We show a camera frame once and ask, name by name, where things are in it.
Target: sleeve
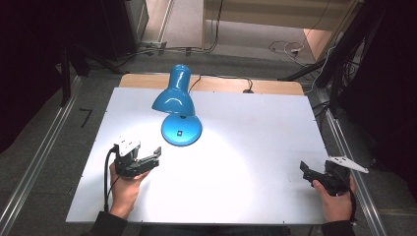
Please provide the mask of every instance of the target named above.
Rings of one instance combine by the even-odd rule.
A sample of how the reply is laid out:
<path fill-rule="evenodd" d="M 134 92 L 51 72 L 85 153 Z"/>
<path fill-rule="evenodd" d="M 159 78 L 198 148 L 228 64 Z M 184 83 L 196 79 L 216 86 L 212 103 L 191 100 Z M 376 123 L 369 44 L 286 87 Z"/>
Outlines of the sleeve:
<path fill-rule="evenodd" d="M 325 223 L 322 225 L 322 231 L 325 236 L 355 236 L 349 220 Z"/>
<path fill-rule="evenodd" d="M 81 236 L 120 236 L 128 221 L 111 213 L 101 211 L 92 229 Z"/>

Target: person's left hand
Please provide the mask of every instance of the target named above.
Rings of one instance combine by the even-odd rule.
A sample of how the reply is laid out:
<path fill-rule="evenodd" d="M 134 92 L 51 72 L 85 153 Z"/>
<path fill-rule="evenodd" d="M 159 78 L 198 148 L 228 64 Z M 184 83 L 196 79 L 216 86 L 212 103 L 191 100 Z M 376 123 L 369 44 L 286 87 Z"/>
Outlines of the person's left hand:
<path fill-rule="evenodd" d="M 111 184 L 113 184 L 119 177 L 116 174 L 114 162 L 109 166 Z M 113 205 L 110 213 L 120 218 L 127 219 L 132 211 L 135 201 L 139 195 L 139 187 L 142 181 L 148 176 L 150 171 L 134 178 L 125 178 L 120 176 L 117 182 L 113 185 L 111 193 L 113 195 Z"/>

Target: metal rail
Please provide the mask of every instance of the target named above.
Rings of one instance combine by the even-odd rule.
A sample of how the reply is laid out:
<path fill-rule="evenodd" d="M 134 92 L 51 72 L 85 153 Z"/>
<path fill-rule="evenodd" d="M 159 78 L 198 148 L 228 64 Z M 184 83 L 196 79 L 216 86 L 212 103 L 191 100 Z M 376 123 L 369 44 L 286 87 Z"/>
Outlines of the metal rail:
<path fill-rule="evenodd" d="M 317 90 L 319 100 L 321 102 L 328 101 L 328 95 L 326 93 L 325 88 L 318 88 Z M 341 131 L 341 127 L 339 121 L 333 118 L 333 115 L 328 110 L 326 113 L 326 117 L 328 120 L 328 124 L 333 132 L 335 141 L 337 142 L 337 146 L 340 150 L 342 155 L 346 155 L 351 160 L 355 161 L 355 158 L 350 151 L 350 148 L 347 144 L 346 139 Z M 384 227 L 383 222 L 381 221 L 380 215 L 378 213 L 377 208 L 375 207 L 374 201 L 372 200 L 371 194 L 368 191 L 366 183 L 362 178 L 362 175 L 358 172 L 353 170 L 352 171 L 353 178 L 355 179 L 355 183 L 357 186 L 356 196 L 361 204 L 362 210 L 365 214 L 365 217 L 368 221 L 368 225 L 371 229 L 371 232 L 375 236 L 386 236 L 387 231 Z"/>
<path fill-rule="evenodd" d="M 162 42 L 165 35 L 166 26 L 168 25 L 169 16 L 171 16 L 172 8 L 174 6 L 174 0 L 169 0 L 168 7 L 163 17 L 162 27 L 160 28 L 159 35 L 157 37 L 158 42 Z"/>
<path fill-rule="evenodd" d="M 6 203 L 0 218 L 0 236 L 8 235 L 12 229 L 19 212 L 28 198 L 30 190 L 43 167 L 43 164 L 48 157 L 61 131 L 61 128 L 64 126 L 75 100 L 77 99 L 82 83 L 82 78 L 76 76 L 72 84 L 73 96 L 64 107 L 59 109 L 52 125 L 46 133 L 46 136 L 43 138 L 42 143 L 25 172 L 24 177 L 21 179 L 18 187 L 14 190 Z"/>

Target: black cloth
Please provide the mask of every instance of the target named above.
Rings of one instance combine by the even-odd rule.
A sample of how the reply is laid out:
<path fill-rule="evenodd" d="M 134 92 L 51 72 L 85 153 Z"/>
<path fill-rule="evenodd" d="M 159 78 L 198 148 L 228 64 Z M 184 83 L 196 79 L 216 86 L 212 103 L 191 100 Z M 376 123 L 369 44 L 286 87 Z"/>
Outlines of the black cloth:
<path fill-rule="evenodd" d="M 128 221 L 111 213 L 101 211 L 95 220 L 92 229 L 82 236 L 120 236 Z"/>
<path fill-rule="evenodd" d="M 120 236 L 128 221 L 113 214 L 101 211 L 90 232 L 81 236 Z M 355 236 L 349 220 L 325 223 L 322 225 L 324 236 Z"/>
<path fill-rule="evenodd" d="M 322 232 L 325 236 L 355 236 L 349 220 L 325 223 L 322 225 Z"/>
<path fill-rule="evenodd" d="M 270 225 L 143 225 L 140 236 L 288 236 L 286 226 Z"/>
<path fill-rule="evenodd" d="M 62 86 L 54 1 L 3 1 L 0 7 L 0 152 Z"/>

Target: lamp base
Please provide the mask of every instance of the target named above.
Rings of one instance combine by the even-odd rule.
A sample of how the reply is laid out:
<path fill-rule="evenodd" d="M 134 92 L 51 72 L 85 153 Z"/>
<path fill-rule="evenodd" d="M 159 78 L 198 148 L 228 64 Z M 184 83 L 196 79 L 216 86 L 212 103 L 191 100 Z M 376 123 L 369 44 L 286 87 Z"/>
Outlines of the lamp base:
<path fill-rule="evenodd" d="M 188 146 L 202 134 L 202 123 L 197 116 L 180 116 L 169 114 L 163 120 L 162 136 L 172 145 Z"/>

